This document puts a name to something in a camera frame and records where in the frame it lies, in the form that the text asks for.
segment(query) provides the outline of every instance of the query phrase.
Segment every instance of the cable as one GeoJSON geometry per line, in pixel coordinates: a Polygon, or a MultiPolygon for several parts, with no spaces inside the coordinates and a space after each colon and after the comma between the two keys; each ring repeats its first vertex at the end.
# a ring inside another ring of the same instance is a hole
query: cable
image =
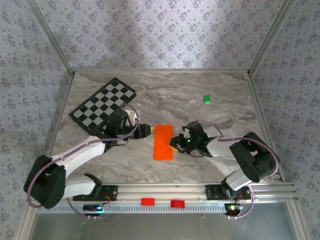
{"type": "Polygon", "coordinates": [[[251,194],[251,205],[250,205],[248,211],[245,214],[240,215],[240,216],[239,215],[238,216],[230,216],[230,215],[228,215],[228,218],[241,219],[241,218],[247,216],[251,212],[252,208],[254,207],[254,203],[255,203],[255,195],[254,195],[254,191],[252,190],[252,187],[250,185],[247,185],[247,187],[249,188],[249,191],[250,191],[250,194],[251,194]]]}
{"type": "Polygon", "coordinates": [[[76,214],[79,214],[79,215],[81,215],[81,216],[83,216],[83,217],[85,217],[85,218],[88,217],[88,216],[84,215],[82,212],[79,212],[79,211],[71,204],[71,201],[70,201],[70,199],[69,199],[68,197],[66,198],[66,200],[67,200],[70,208],[71,208],[76,214]]]}
{"type": "Polygon", "coordinates": [[[58,159],[55,159],[51,162],[49,162],[48,164],[44,165],[37,173],[36,175],[34,176],[34,178],[31,180],[30,184],[29,184],[29,187],[27,189],[27,193],[26,193],[26,199],[27,199],[27,202],[29,203],[29,205],[35,209],[38,209],[38,208],[41,208],[42,205],[35,205],[32,203],[32,200],[31,200],[31,189],[32,187],[34,186],[37,178],[44,172],[44,170],[46,170],[47,168],[49,168],[51,165],[59,162],[59,161],[63,161],[65,158],[68,158],[70,156],[72,156],[73,154],[77,153],[78,151],[80,151],[81,149],[85,148],[85,147],[88,147],[89,145],[91,144],[95,144],[95,143],[99,143],[99,142],[109,142],[109,141],[118,141],[118,140],[122,140],[122,139],[126,139],[128,137],[130,137],[138,128],[139,126],[139,114],[137,112],[137,110],[130,104],[123,104],[121,105],[121,109],[123,109],[124,106],[128,106],[130,107],[136,114],[136,123],[135,123],[135,126],[134,128],[132,129],[131,132],[129,132],[127,135],[125,136],[121,136],[121,137],[115,137],[115,138],[103,138],[103,139],[96,139],[96,140],[92,140],[88,143],[84,143],[83,145],[77,147],[76,149],[72,150],[71,152],[67,153],[66,155],[62,156],[62,157],[59,157],[58,159]]]}
{"type": "Polygon", "coordinates": [[[108,201],[107,202],[104,202],[102,205],[104,206],[105,204],[109,204],[109,208],[111,208],[111,198],[109,196],[108,193],[104,192],[104,193],[101,193],[102,195],[106,196],[108,198],[108,201]]]}
{"type": "Polygon", "coordinates": [[[277,159],[277,156],[275,155],[275,153],[267,146],[265,145],[264,143],[258,141],[258,140],[255,140],[255,139],[252,139],[252,138],[249,138],[249,137],[233,137],[233,138],[219,138],[219,141],[220,142],[229,142],[229,141],[237,141],[237,140],[246,140],[246,141],[249,141],[249,142],[253,142],[255,144],[258,144],[260,145],[261,147],[265,148],[273,157],[274,159],[274,163],[275,163],[275,167],[274,169],[272,170],[272,172],[267,176],[267,177],[271,177],[272,175],[274,175],[277,171],[278,171],[278,167],[279,167],[279,162],[278,162],[278,159],[277,159]]]}
{"type": "Polygon", "coordinates": [[[243,197],[243,199],[244,199],[244,205],[243,206],[245,206],[247,204],[246,198],[241,192],[239,192],[238,196],[236,197],[236,201],[234,202],[234,204],[237,204],[237,202],[240,200],[240,196],[243,197]]]}
{"type": "Polygon", "coordinates": [[[221,135],[222,138],[224,138],[225,136],[223,135],[223,133],[220,131],[220,129],[217,127],[217,125],[215,125],[214,123],[212,122],[209,122],[209,121],[204,121],[204,120],[201,120],[201,121],[198,121],[198,123],[200,124],[208,124],[212,127],[214,127],[221,135]]]}
{"type": "Polygon", "coordinates": [[[129,142],[129,139],[127,139],[124,144],[117,144],[115,145],[115,147],[125,146],[128,144],[128,142],[129,142]]]}

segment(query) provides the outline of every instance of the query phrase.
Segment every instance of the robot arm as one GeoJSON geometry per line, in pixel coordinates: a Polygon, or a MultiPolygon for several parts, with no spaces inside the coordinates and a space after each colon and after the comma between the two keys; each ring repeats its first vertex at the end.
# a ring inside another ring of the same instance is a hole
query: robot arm
{"type": "Polygon", "coordinates": [[[139,124],[132,133],[134,118],[130,117],[125,110],[115,110],[102,128],[93,131],[95,136],[90,136],[72,149],[51,158],[45,155],[38,157],[23,190],[27,193],[31,182],[43,170],[31,186],[30,196],[45,208],[50,209],[61,199],[72,196],[86,195],[96,198],[102,188],[102,182],[98,178],[91,174],[81,177],[68,176],[87,161],[116,146],[118,139],[141,139],[152,133],[152,127],[147,124],[139,124]]]}
{"type": "Polygon", "coordinates": [[[180,153],[197,150],[203,157],[233,157],[240,168],[222,182],[223,193],[233,199],[238,191],[252,183],[259,183],[276,168],[276,162],[269,147],[254,132],[249,132],[240,141],[221,141],[217,137],[208,137],[198,121],[190,122],[182,127],[184,134],[171,139],[170,146],[180,153]]]}

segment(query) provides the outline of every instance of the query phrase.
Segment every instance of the metal frame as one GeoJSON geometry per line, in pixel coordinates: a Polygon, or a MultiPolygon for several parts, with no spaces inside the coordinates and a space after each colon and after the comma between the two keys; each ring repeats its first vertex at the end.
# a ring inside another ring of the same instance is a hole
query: metal frame
{"type": "Polygon", "coordinates": [[[61,46],[58,43],[56,35],[53,33],[51,27],[49,26],[43,12],[39,8],[37,2],[35,0],[24,0],[25,4],[29,8],[31,14],[34,17],[34,20],[38,23],[42,33],[44,34],[45,38],[49,42],[52,47],[52,50],[56,54],[57,58],[59,59],[60,63],[62,64],[63,68],[65,69],[66,73],[71,78],[74,75],[74,71],[68,61],[67,56],[65,55],[64,51],[62,50],[61,46]]]}
{"type": "MultiPolygon", "coordinates": [[[[243,78],[248,84],[248,89],[252,97],[254,109],[256,112],[259,127],[262,131],[262,139],[273,149],[274,143],[270,137],[270,130],[267,127],[264,113],[261,111],[261,105],[256,94],[255,84],[248,76],[246,71],[201,71],[201,72],[220,72],[225,74],[236,74],[243,75],[243,78]]],[[[62,103],[61,112],[65,108],[67,96],[65,96],[62,103]]],[[[62,114],[60,114],[58,123],[61,122],[62,114]]],[[[59,124],[56,125],[54,130],[53,139],[50,142],[48,155],[51,155],[53,143],[55,141],[59,124]]],[[[275,174],[272,178],[267,178],[264,182],[255,183],[252,185],[253,193],[255,195],[255,203],[266,204],[266,203],[278,203],[286,202],[290,219],[294,228],[294,232],[299,240],[312,240],[310,230],[306,223],[306,219],[302,212],[302,208],[299,202],[297,202],[298,196],[296,188],[292,182],[284,181],[284,174],[281,168],[279,168],[279,174],[275,174]]],[[[108,185],[118,185],[118,198],[117,202],[113,202],[113,205],[123,204],[137,204],[141,201],[141,197],[152,196],[158,199],[157,203],[168,203],[170,199],[182,199],[186,200],[186,203],[192,204],[197,203],[199,205],[208,203],[206,200],[206,194],[204,193],[204,185],[217,184],[217,183],[108,183],[108,185]]],[[[83,204],[84,202],[73,202],[75,205],[83,204]]],[[[61,206],[65,206],[66,202],[62,201],[61,206]]],[[[20,226],[17,228],[17,234],[14,237],[16,240],[28,239],[32,230],[32,226],[37,214],[37,209],[32,208],[29,205],[24,207],[24,212],[21,216],[20,226]]]]}
{"type": "Polygon", "coordinates": [[[260,45],[257,53],[252,60],[252,63],[249,67],[250,77],[254,77],[259,66],[264,61],[269,49],[274,43],[280,29],[283,24],[286,22],[289,14],[291,13],[292,8],[295,6],[297,0],[284,0],[280,9],[278,10],[272,25],[270,26],[268,33],[265,35],[262,44],[260,45]]]}
{"type": "MultiPolygon", "coordinates": [[[[261,102],[257,96],[257,90],[256,90],[256,84],[255,82],[251,79],[251,77],[248,75],[248,73],[243,73],[244,79],[246,80],[248,84],[248,89],[250,91],[250,95],[252,96],[252,101],[255,109],[255,114],[259,123],[260,130],[262,131],[263,134],[263,140],[266,142],[268,146],[270,146],[275,153],[277,153],[276,150],[276,145],[271,138],[270,134],[270,129],[267,124],[266,116],[265,113],[261,109],[261,102]]],[[[279,176],[282,179],[283,182],[286,181],[285,179],[285,174],[279,166],[279,176]]],[[[311,231],[308,227],[306,217],[302,211],[302,207],[300,202],[287,202],[287,208],[288,212],[290,215],[290,219],[293,225],[293,229],[295,232],[295,235],[297,239],[299,240],[312,240],[313,238],[311,237],[311,231]]]]}
{"type": "MultiPolygon", "coordinates": [[[[169,203],[171,200],[184,200],[186,205],[192,207],[200,207],[193,211],[193,213],[222,213],[224,210],[217,209],[221,204],[233,203],[233,200],[207,200],[205,193],[205,185],[219,185],[220,183],[204,182],[183,182],[183,183],[108,183],[108,185],[118,185],[117,200],[111,204],[113,206],[112,213],[148,213],[143,207],[131,209],[126,206],[138,206],[141,203],[141,198],[155,198],[156,206],[164,206],[165,208],[159,209],[157,213],[169,213],[169,203]]],[[[298,200],[296,188],[293,182],[260,182],[253,183],[252,190],[254,193],[255,204],[268,204],[268,203],[294,203],[298,200]]],[[[77,210],[81,210],[83,204],[98,203],[94,201],[73,201],[72,204],[77,210]]],[[[51,209],[39,208],[34,209],[29,205],[25,206],[22,215],[22,222],[19,226],[18,234],[15,236],[16,240],[27,240],[31,234],[35,216],[39,214],[52,214],[52,213],[72,213],[73,211],[68,206],[67,201],[61,201],[57,206],[51,209]]],[[[190,210],[176,211],[179,213],[190,213],[190,210]]]]}

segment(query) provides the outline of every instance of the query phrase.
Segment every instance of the orange block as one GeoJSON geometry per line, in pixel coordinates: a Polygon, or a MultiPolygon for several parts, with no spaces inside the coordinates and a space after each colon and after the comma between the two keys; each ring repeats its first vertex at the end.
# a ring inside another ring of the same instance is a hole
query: orange block
{"type": "Polygon", "coordinates": [[[172,161],[174,150],[169,146],[174,137],[174,126],[155,126],[153,160],[172,161]]]}

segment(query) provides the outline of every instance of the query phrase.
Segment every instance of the gray marble surface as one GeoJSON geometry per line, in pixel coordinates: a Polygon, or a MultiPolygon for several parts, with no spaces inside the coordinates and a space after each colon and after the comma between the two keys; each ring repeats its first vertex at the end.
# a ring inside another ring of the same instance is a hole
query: gray marble surface
{"type": "MultiPolygon", "coordinates": [[[[224,73],[87,73],[76,74],[62,115],[52,155],[60,154],[88,138],[69,113],[113,77],[136,90],[130,104],[138,109],[141,123],[173,125],[175,133],[194,120],[216,123],[226,137],[248,131],[260,135],[247,83],[224,73]],[[211,104],[204,104],[211,95],[211,104]]],[[[204,126],[211,136],[213,127],[204,126]]],[[[71,176],[91,173],[105,183],[133,182],[220,182],[238,169],[227,157],[191,157],[174,153],[173,161],[153,160],[154,136],[131,140],[88,161],[71,176]]]]}

